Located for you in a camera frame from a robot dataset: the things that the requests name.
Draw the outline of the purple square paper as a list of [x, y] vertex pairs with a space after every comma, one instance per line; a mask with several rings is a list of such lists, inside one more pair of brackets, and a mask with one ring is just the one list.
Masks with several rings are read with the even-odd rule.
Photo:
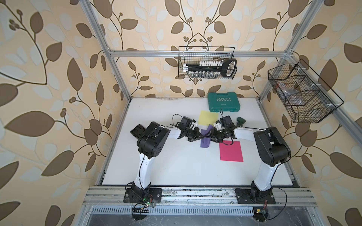
[[[201, 134], [203, 136], [206, 136], [210, 131], [211, 129], [213, 128], [213, 125], [208, 125], [207, 129], [206, 130], [201, 130]], [[200, 142], [200, 147], [201, 148], [209, 148], [210, 146], [210, 142], [211, 142], [211, 139], [210, 138], [202, 138], [201, 139], [201, 142]]]

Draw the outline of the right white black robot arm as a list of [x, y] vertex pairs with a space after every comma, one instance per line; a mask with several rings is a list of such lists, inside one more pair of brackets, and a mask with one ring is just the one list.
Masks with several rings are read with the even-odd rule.
[[291, 158], [291, 150], [276, 127], [263, 129], [235, 125], [230, 116], [225, 116], [214, 124], [206, 137], [215, 143], [223, 143], [227, 138], [255, 142], [262, 161], [257, 177], [251, 184], [251, 191], [255, 193], [270, 192], [276, 170]]

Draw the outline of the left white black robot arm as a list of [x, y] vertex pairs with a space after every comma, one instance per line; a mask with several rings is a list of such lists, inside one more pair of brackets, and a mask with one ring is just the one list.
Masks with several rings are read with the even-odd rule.
[[180, 122], [163, 126], [157, 122], [151, 122], [148, 127], [141, 124], [131, 130], [131, 134], [137, 138], [137, 147], [140, 154], [139, 169], [133, 186], [140, 191], [147, 191], [151, 185], [151, 167], [154, 159], [161, 153], [166, 141], [186, 137], [189, 142], [202, 140], [205, 136], [197, 127], [197, 122], [186, 116]]

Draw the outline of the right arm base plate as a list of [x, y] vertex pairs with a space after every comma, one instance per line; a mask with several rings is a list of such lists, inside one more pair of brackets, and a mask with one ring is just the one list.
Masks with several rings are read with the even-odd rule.
[[259, 191], [257, 187], [236, 188], [234, 191], [238, 204], [276, 204], [272, 188], [266, 191]]

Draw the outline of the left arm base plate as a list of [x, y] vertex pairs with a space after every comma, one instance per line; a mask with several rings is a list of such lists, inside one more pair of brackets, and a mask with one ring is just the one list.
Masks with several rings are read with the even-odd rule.
[[127, 188], [123, 198], [124, 203], [160, 203], [162, 199], [161, 188], [149, 188], [148, 190]]

